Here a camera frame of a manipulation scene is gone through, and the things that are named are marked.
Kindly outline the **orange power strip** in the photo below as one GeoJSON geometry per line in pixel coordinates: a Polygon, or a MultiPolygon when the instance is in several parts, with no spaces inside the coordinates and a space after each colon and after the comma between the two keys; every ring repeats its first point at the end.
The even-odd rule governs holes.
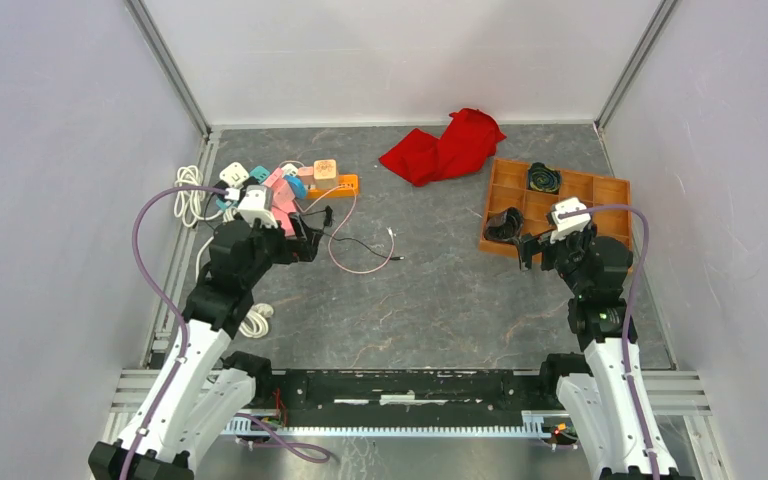
{"type": "Polygon", "coordinates": [[[307,199],[315,200],[322,197],[345,198],[360,193],[360,179],[356,174],[340,175],[338,185],[332,189],[318,189],[313,186],[307,190],[307,199]]]}

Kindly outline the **beige cube plug adapter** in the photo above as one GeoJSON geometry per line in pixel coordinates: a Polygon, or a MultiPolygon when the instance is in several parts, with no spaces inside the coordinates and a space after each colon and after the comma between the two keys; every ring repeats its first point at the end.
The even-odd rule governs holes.
{"type": "Polygon", "coordinates": [[[339,173],[335,159],[313,162],[313,183],[318,190],[330,190],[339,186],[339,173]]]}

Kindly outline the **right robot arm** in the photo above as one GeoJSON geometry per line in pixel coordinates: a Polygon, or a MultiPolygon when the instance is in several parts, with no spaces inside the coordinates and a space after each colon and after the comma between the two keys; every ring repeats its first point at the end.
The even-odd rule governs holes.
{"type": "Polygon", "coordinates": [[[568,323],[577,354],[552,354],[541,366],[540,400],[566,410],[594,479],[680,479],[642,380],[637,333],[623,284],[633,262],[620,241],[594,229],[551,242],[549,233],[514,242],[522,268],[541,257],[572,293],[568,323]]]}

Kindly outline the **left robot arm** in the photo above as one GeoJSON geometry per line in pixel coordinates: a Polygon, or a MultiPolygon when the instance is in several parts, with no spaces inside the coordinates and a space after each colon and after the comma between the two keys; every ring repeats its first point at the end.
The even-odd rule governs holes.
{"type": "Polygon", "coordinates": [[[235,219],[216,228],[209,260],[183,308],[169,357],[136,414],[111,443],[99,441],[88,465],[96,479],[192,479],[197,466],[244,406],[274,394],[270,360],[223,354],[254,305],[253,289],[275,265],[311,262],[322,237],[297,214],[294,231],[235,219]]]}

